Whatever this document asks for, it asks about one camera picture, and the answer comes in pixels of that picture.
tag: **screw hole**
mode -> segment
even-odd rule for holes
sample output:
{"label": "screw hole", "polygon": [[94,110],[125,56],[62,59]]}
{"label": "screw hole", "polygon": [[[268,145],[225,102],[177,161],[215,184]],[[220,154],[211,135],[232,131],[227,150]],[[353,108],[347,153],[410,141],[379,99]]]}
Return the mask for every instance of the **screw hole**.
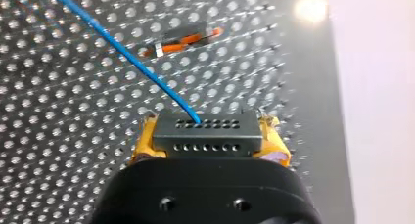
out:
{"label": "screw hole", "polygon": [[204,144],[204,151],[208,151],[210,149],[210,145],[209,144]]}
{"label": "screw hole", "polygon": [[223,147],[222,147],[222,149],[223,149],[223,151],[229,151],[230,149],[231,149],[231,145],[229,145],[229,144],[225,144],[225,145],[223,145]]}
{"label": "screw hole", "polygon": [[172,211],[176,207],[176,203],[173,198],[163,198],[160,201],[159,208],[161,211]]}
{"label": "screw hole", "polygon": [[173,149],[175,151],[180,151],[180,144],[174,144]]}
{"label": "screw hole", "polygon": [[239,151],[240,148],[241,146],[239,146],[238,144],[235,144],[234,146],[232,146],[232,151],[234,152]]}
{"label": "screw hole", "polygon": [[244,199],[234,200],[233,206],[235,207],[235,209],[241,212],[245,212],[251,209],[251,204],[245,201]]}

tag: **blue cable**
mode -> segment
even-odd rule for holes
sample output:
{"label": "blue cable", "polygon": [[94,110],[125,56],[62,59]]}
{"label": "blue cable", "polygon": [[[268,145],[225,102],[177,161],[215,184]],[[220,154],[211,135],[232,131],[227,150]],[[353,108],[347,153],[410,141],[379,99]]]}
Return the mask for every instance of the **blue cable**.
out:
{"label": "blue cable", "polygon": [[94,18],[92,18],[87,12],[77,6],[72,0],[58,0],[61,1],[65,6],[70,8],[75,14],[79,15],[86,23],[92,26],[108,43],[110,43],[118,52],[120,52],[129,62],[135,65],[145,76],[155,82],[168,96],[171,97],[177,104],[196,122],[201,123],[198,115],[176,92],[168,87],[164,82],[151,73],[146,66],[137,60],[127,49],[119,42],[117,42],[105,29],[98,24]]}

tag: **yellow connector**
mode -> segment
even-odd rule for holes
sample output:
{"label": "yellow connector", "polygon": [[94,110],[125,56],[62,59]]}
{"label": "yellow connector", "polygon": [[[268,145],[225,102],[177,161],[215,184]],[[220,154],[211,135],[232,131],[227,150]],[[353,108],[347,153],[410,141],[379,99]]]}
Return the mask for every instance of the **yellow connector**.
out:
{"label": "yellow connector", "polygon": [[153,132],[155,131],[157,117],[148,117],[144,122],[143,133],[140,140],[137,140],[134,152],[132,153],[130,163],[134,162],[139,155],[148,155],[150,157],[166,158],[167,154],[163,151],[155,151],[153,149]]}
{"label": "yellow connector", "polygon": [[259,127],[262,132],[262,147],[254,157],[269,160],[277,160],[285,167],[290,166],[291,153],[278,134],[275,126],[279,124],[277,117],[265,115],[259,119]]}

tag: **white wall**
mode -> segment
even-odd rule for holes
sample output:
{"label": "white wall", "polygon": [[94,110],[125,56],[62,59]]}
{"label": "white wall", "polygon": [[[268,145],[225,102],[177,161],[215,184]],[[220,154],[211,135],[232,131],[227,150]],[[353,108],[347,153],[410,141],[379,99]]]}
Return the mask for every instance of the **white wall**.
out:
{"label": "white wall", "polygon": [[357,224],[415,223],[415,0],[330,0]]}

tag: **metal pegboard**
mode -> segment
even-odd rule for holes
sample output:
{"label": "metal pegboard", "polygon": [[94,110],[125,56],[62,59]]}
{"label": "metal pegboard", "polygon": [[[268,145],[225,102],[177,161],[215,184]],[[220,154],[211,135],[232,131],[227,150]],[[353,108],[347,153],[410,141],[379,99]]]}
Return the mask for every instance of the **metal pegboard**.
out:
{"label": "metal pegboard", "polygon": [[[278,115],[312,192],[286,0],[74,1],[137,56],[172,28],[222,27],[205,47],[143,62],[199,112]],[[180,109],[56,0],[0,0],[0,32],[0,223],[86,223],[143,116]]]}

